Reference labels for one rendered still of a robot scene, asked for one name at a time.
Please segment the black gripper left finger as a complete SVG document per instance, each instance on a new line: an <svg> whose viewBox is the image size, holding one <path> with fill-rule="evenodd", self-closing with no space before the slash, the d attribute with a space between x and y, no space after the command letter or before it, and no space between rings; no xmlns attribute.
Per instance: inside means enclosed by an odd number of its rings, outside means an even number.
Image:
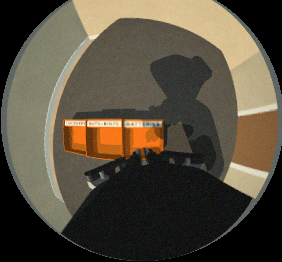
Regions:
<svg viewBox="0 0 282 262"><path fill-rule="evenodd" d="M139 165L142 165L140 154L140 148L138 148L128 159L126 159L126 157L120 157L102 166L85 172L84 175L90 187L90 190L92 191L96 186L119 174L120 172L121 174L124 174L130 171L139 170ZM120 168L120 171L116 173L115 168L118 166Z"/></svg>

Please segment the orange labelled bins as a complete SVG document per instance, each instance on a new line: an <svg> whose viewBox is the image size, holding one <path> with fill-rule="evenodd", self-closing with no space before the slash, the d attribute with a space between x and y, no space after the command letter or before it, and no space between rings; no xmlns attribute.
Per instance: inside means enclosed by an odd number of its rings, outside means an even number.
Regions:
<svg viewBox="0 0 282 262"><path fill-rule="evenodd" d="M64 151L107 160L128 159L140 148L144 160L144 147L163 151L163 120L63 120L63 141Z"/></svg>

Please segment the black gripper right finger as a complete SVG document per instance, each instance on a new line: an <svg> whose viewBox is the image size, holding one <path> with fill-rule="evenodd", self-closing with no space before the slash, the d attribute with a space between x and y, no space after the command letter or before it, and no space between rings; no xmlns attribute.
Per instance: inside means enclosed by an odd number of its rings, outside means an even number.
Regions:
<svg viewBox="0 0 282 262"><path fill-rule="evenodd" d="M184 153L166 150L161 151L161 154L156 154L156 152L153 152L152 149L148 149L148 147L144 147L144 150L147 164L152 164L153 167L167 165L185 165L197 167L204 170L204 154ZM174 159L175 164L170 163L169 158Z"/></svg>

